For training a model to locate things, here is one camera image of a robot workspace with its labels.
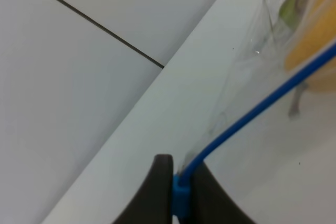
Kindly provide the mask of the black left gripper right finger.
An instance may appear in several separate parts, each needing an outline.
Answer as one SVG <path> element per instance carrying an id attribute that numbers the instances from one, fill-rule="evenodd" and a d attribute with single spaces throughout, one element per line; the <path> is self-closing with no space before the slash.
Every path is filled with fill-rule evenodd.
<path id="1" fill-rule="evenodd" d="M 191 178 L 191 213 L 188 223 L 253 224 L 226 194 L 205 163 Z"/>

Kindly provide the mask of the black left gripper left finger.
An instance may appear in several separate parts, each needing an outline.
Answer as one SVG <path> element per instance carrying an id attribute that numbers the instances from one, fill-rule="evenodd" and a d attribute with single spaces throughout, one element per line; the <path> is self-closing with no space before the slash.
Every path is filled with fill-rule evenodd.
<path id="1" fill-rule="evenodd" d="M 142 185 L 114 223 L 172 223 L 173 157 L 158 154 Z"/>

